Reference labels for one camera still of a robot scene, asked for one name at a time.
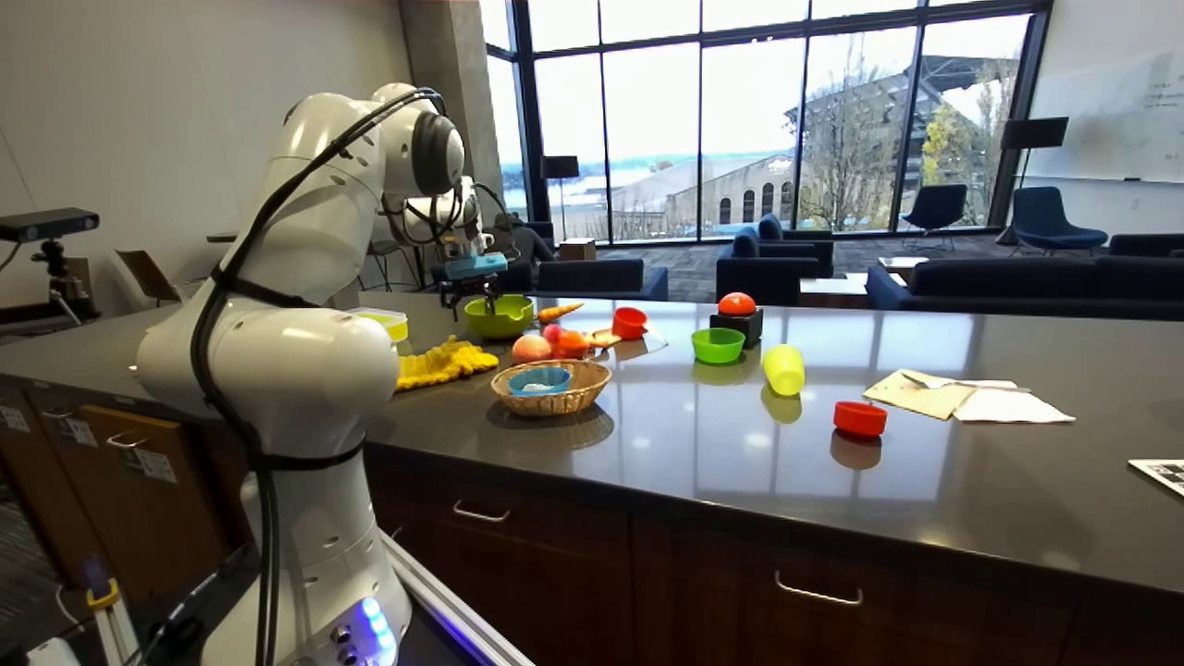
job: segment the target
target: wall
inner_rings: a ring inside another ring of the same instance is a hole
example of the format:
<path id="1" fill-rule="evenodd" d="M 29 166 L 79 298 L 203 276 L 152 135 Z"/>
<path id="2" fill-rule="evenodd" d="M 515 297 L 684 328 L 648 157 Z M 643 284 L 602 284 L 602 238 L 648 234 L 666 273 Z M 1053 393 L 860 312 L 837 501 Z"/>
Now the wall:
<path id="1" fill-rule="evenodd" d="M 283 114 L 306 91 L 409 80 L 395 0 L 7 0 L 0 9 L 0 215 L 93 205 L 104 312 L 139 302 L 116 247 L 142 244 L 200 282 L 258 183 Z M 34 247 L 0 305 L 45 298 Z"/>
<path id="2" fill-rule="evenodd" d="M 1070 129 L 1028 155 L 1024 183 L 1059 183 L 1075 223 L 1184 234 L 1180 23 L 1178 0 L 1056 0 L 1034 119 Z"/>

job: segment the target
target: dark countertop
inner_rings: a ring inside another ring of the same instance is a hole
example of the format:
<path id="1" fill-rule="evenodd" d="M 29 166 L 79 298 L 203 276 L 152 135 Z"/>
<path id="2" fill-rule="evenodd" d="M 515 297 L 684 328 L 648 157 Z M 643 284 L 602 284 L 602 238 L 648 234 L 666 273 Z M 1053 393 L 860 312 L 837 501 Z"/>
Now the dark countertop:
<path id="1" fill-rule="evenodd" d="M 610 305 L 588 298 L 565 325 L 602 328 Z M 761 388 L 754 355 L 694 362 L 687 333 L 712 302 L 643 305 L 648 340 L 617 346 L 615 382 L 580 416 L 518 423 L 484 374 L 401 393 L 369 441 L 1184 595 L 1184 498 L 1130 469 L 1131 453 L 1184 453 L 1180 321 L 769 305 L 761 342 L 787 340 L 812 362 L 791 402 Z M 409 312 L 412 342 L 444 340 L 452 319 L 435 298 Z M 163 313 L 0 342 L 0 374 L 147 398 L 126 366 Z M 887 409 L 881 448 L 833 441 L 833 402 L 897 366 L 1009 377 L 1076 423 Z"/>

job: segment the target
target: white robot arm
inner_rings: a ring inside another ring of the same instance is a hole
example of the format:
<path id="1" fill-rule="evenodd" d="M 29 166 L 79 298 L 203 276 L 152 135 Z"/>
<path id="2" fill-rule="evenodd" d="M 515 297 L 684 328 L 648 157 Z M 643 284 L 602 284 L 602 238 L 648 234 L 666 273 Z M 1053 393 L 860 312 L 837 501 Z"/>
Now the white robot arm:
<path id="1" fill-rule="evenodd" d="M 464 191 L 464 162 L 457 124 L 414 85 L 300 98 L 252 230 L 144 333 L 139 382 L 163 402 L 216 408 L 252 462 L 258 595 L 240 598 L 203 662 L 306 662 L 332 645 L 325 631 L 367 662 L 403 637 L 412 603 L 377 548 L 357 453 L 367 415 L 395 393 L 395 346 L 377 321 L 317 302 L 362 273 L 377 210 Z"/>

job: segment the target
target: fruit basket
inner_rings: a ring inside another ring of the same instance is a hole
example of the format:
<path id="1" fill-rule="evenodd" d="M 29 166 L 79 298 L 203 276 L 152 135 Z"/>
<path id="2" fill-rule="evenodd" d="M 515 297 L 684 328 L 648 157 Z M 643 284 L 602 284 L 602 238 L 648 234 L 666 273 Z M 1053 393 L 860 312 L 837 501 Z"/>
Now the fruit basket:
<path id="1" fill-rule="evenodd" d="M 607 366 L 580 358 L 546 358 L 491 374 L 491 393 L 506 409 L 523 416 L 563 416 L 588 409 L 607 382 Z"/>

